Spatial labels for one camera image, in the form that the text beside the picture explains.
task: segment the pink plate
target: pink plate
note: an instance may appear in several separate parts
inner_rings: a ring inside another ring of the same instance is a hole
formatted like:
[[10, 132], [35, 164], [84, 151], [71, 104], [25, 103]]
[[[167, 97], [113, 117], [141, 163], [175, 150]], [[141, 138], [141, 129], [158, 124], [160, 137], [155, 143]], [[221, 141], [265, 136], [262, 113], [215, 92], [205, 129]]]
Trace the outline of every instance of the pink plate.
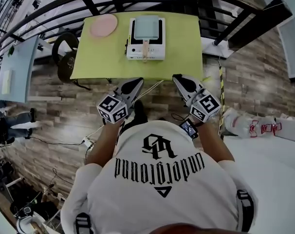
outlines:
[[107, 37], [117, 27], [117, 18], [112, 14], [98, 16], [90, 26], [93, 37]]

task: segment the black triangle logo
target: black triangle logo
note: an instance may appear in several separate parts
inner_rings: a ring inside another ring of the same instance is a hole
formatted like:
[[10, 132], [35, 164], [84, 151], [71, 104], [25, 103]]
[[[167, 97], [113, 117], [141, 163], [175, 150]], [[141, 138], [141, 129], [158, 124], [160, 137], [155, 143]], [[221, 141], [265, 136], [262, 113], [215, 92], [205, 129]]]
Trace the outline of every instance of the black triangle logo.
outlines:
[[162, 196], [162, 197], [167, 197], [168, 193], [170, 192], [172, 186], [164, 186], [164, 187], [154, 187], [157, 192]]

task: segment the white t-shirt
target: white t-shirt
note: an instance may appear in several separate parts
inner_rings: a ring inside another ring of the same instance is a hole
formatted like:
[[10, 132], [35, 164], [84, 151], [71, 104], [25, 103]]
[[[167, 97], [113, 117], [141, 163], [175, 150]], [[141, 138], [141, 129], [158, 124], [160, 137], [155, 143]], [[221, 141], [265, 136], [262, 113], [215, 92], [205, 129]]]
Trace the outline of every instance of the white t-shirt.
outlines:
[[235, 162], [216, 163], [167, 121], [126, 130], [117, 150], [103, 168], [77, 170], [61, 211], [65, 234], [75, 233], [80, 212], [89, 214], [97, 234], [145, 234], [173, 223], [236, 230], [237, 190], [257, 202]]

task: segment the wooden handle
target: wooden handle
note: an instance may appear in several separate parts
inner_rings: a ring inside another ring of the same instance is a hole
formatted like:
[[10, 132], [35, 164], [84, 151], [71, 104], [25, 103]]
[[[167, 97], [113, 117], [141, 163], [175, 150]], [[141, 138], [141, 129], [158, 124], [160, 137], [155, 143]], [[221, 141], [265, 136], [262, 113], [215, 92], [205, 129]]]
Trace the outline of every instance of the wooden handle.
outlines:
[[142, 59], [143, 62], [148, 60], [148, 41], [143, 41]]

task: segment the shirt logo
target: shirt logo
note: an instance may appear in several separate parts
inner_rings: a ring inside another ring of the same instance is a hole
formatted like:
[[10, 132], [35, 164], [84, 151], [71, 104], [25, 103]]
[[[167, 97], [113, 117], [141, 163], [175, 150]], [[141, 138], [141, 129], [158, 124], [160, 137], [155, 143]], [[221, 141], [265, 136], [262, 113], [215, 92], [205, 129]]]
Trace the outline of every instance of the shirt logo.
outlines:
[[152, 154], [153, 159], [159, 159], [158, 153], [166, 150], [169, 158], [175, 158], [177, 155], [173, 153], [170, 146], [170, 140], [163, 138], [163, 136], [150, 134], [143, 140], [143, 150], [145, 154]]

